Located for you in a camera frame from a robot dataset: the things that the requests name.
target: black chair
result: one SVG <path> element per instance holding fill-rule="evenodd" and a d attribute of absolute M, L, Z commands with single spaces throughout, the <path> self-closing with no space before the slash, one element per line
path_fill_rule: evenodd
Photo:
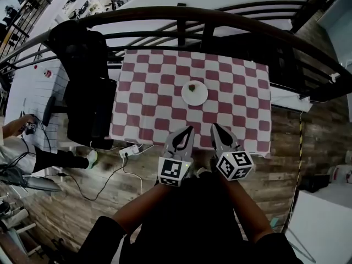
<path fill-rule="evenodd" d="M 79 144 L 110 149 L 109 135 L 117 83 L 109 79 L 106 40 L 100 32 L 88 31 L 77 22 L 65 21 L 52 29 L 48 46 L 58 56 L 70 81 L 64 94 L 67 107 L 55 106 L 51 98 L 43 124 L 51 113 L 67 113 L 67 137 Z"/>

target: wood plank floor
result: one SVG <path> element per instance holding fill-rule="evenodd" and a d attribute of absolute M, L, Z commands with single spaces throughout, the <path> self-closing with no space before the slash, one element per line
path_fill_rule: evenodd
<path fill-rule="evenodd" d="M 320 31 L 317 38 L 311 37 L 317 31 Z M 320 28 L 315 28 L 309 34 L 304 31 L 302 38 L 328 44 L 324 34 Z M 326 44 L 321 48 L 333 56 L 333 49 Z M 272 108 L 271 158 L 254 157 L 256 171 L 241 182 L 269 220 L 278 218 L 274 228 L 278 232 L 287 218 L 298 175 L 299 117 L 297 112 Z M 317 103 L 301 117 L 304 123 L 302 172 L 326 173 L 330 166 L 343 163 L 346 150 L 352 150 L 352 125 L 346 97 Z M 78 151 L 85 155 L 89 148 L 82 147 Z M 125 167 L 125 171 L 142 177 L 143 191 L 155 183 L 160 152 L 161 147 L 155 146 L 136 161 L 131 159 Z M 194 152 L 195 166 L 206 164 L 211 155 L 211 152 Z M 91 170 L 67 169 L 66 172 L 76 178 L 86 196 L 94 198 L 121 163 L 118 150 L 114 150 L 101 153 L 98 164 Z M 138 178 L 121 171 L 112 177 L 96 201 L 83 199 L 70 177 L 66 177 L 60 187 L 63 192 L 49 195 L 39 191 L 20 202 L 29 210 L 31 220 L 37 223 L 32 231 L 43 243 L 49 245 L 50 239 L 63 238 L 73 250 L 80 247 L 99 216 L 111 216 L 141 193 Z"/>

